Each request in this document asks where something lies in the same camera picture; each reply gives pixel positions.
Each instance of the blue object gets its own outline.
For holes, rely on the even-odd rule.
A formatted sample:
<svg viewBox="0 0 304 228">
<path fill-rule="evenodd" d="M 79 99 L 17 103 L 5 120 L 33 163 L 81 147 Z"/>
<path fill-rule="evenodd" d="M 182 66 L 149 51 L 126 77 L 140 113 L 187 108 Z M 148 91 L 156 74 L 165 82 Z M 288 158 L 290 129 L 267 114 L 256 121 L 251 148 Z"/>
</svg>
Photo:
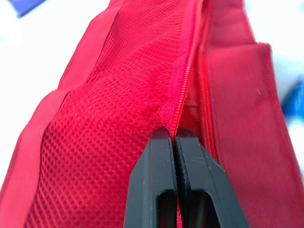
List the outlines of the blue object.
<svg viewBox="0 0 304 228">
<path fill-rule="evenodd" d="M 298 82 L 287 94 L 282 110 L 285 118 L 298 117 L 304 120 L 304 82 Z"/>
<path fill-rule="evenodd" d="M 16 10 L 17 16 L 19 18 L 30 12 L 43 1 L 45 0 L 9 0 L 9 2 Z"/>
</svg>

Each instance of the red bag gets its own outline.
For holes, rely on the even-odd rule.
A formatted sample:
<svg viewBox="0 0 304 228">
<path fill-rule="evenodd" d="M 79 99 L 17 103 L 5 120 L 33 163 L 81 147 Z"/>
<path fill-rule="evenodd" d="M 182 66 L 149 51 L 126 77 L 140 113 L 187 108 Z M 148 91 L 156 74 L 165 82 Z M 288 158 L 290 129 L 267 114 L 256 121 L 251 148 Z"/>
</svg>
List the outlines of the red bag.
<svg viewBox="0 0 304 228">
<path fill-rule="evenodd" d="M 19 137 L 0 227 L 123 227 L 150 134 L 179 125 L 225 168 L 251 228 L 304 227 L 275 86 L 242 0 L 112 0 Z"/>
</svg>

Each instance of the black plastic part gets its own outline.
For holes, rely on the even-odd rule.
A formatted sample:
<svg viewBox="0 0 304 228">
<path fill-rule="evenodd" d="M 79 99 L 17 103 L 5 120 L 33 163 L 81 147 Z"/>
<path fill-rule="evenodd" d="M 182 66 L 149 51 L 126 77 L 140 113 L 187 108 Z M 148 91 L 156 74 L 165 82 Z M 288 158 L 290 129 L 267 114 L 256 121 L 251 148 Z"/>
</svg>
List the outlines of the black plastic part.
<svg viewBox="0 0 304 228">
<path fill-rule="evenodd" d="M 173 149 L 164 128 L 150 137 L 129 181 L 124 228 L 176 228 Z"/>
<path fill-rule="evenodd" d="M 248 228 L 225 171 L 186 129 L 178 129 L 175 169 L 184 228 Z"/>
</svg>

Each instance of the red zipper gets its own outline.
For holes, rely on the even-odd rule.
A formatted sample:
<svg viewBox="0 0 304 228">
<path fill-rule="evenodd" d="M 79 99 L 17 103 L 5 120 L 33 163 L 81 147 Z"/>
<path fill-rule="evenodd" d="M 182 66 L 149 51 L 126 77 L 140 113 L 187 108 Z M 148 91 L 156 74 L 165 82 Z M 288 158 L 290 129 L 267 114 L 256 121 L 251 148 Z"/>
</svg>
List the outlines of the red zipper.
<svg viewBox="0 0 304 228">
<path fill-rule="evenodd" d="M 198 76 L 200 79 L 200 121 L 201 121 L 201 135 L 203 140 L 203 145 L 207 151 L 212 155 L 212 157 L 219 161 L 218 154 L 215 146 L 214 131 L 213 131 L 213 121 L 211 113 L 211 100 L 210 100 L 210 86 L 209 77 L 207 69 L 207 55 L 206 46 L 208 43 L 208 38 L 210 35 L 210 27 L 212 20 L 212 1 L 207 0 L 204 2 L 205 5 L 202 11 L 202 29 L 204 34 L 202 34 L 201 43 L 198 53 Z"/>
<path fill-rule="evenodd" d="M 189 84 L 189 78 L 193 70 L 193 64 L 198 61 L 196 73 L 199 76 L 201 97 L 199 100 L 201 135 L 203 146 L 209 151 L 214 159 L 218 161 L 218 155 L 215 146 L 213 122 L 211 113 L 209 79 L 206 64 L 206 44 L 209 37 L 212 13 L 212 1 L 197 1 L 196 17 L 194 25 L 193 43 L 187 63 L 184 81 L 182 84 L 181 95 L 178 101 L 175 116 L 173 118 L 173 138 L 176 135 L 179 120 L 181 117 L 182 107 Z"/>
<path fill-rule="evenodd" d="M 181 117 L 181 112 L 182 112 L 182 107 L 184 105 L 185 102 L 185 98 L 186 98 L 186 92 L 187 92 L 187 88 L 189 85 L 189 78 L 191 75 L 191 72 L 193 70 L 193 64 L 195 61 L 195 56 L 197 53 L 197 47 L 199 44 L 199 40 L 200 40 L 200 22 L 201 22 L 201 9 L 202 9 L 202 0 L 197 0 L 197 4 L 196 4 L 196 15 L 195 15 L 195 22 L 194 22 L 194 33 L 193 33 L 193 42 L 191 45 L 191 50 L 190 50 L 190 54 L 189 54 L 189 58 L 188 58 L 188 62 L 187 62 L 187 67 L 186 67 L 186 71 L 185 71 L 185 76 L 184 76 L 184 80 L 182 83 L 182 88 L 181 88 L 181 93 L 180 93 L 180 97 L 178 100 L 178 104 L 177 104 L 177 108 L 173 117 L 173 121 L 172 121 L 172 126 L 173 126 L 173 135 L 171 135 L 171 138 L 174 140 L 176 133 L 177 133 L 177 129 L 179 126 L 179 121 L 180 121 L 180 117 Z"/>
</svg>

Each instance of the zipper teeth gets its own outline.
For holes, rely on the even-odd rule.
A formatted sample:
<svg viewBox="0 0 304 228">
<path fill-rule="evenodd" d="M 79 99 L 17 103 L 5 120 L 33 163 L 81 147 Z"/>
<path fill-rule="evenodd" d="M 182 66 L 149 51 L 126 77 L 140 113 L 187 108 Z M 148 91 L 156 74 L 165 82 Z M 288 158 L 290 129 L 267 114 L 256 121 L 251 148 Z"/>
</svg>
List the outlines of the zipper teeth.
<svg viewBox="0 0 304 228">
<path fill-rule="evenodd" d="M 181 112 L 182 112 L 182 105 L 184 103 L 185 100 L 185 92 L 186 92 L 186 88 L 188 87 L 188 83 L 189 83 L 189 77 L 193 68 L 193 60 L 194 60 L 194 56 L 197 50 L 197 45 L 198 45 L 198 41 L 199 41 L 199 35 L 200 35 L 200 19 L 201 19 L 201 4 L 202 1 L 198 1 L 198 5 L 197 5 L 197 11 L 196 11 L 196 18 L 195 18 L 195 25 L 194 25 L 194 37 L 193 37 L 193 43 L 192 43 L 192 47 L 191 47 L 191 51 L 189 54 L 189 58 L 188 58 L 188 62 L 187 62 L 187 67 L 186 67 L 186 71 L 185 71 L 185 77 L 182 83 L 182 88 L 181 88 L 181 94 L 179 97 L 179 101 L 177 103 L 177 108 L 176 108 L 176 112 L 175 112 L 175 116 L 173 118 L 173 135 L 172 138 L 175 139 L 175 135 L 177 133 L 177 129 L 178 129 L 178 121 L 181 117 Z"/>
<path fill-rule="evenodd" d="M 206 26 L 206 35 L 202 38 L 200 49 L 199 49 L 199 58 L 198 58 L 198 74 L 201 84 L 202 91 L 202 103 L 200 105 L 201 109 L 201 122 L 202 122 L 202 138 L 203 144 L 206 147 L 207 151 L 212 155 L 212 157 L 219 161 L 218 154 L 216 151 L 215 140 L 214 140 L 214 131 L 213 131 L 213 122 L 212 122 L 212 113 L 211 113 L 211 100 L 210 100 L 210 86 L 209 78 L 207 71 L 207 60 L 205 54 L 205 47 L 207 45 L 208 37 L 210 34 L 210 25 L 211 25 L 211 12 L 212 12 L 212 1 L 208 1 L 207 9 L 207 21 L 204 22 Z"/>
</svg>

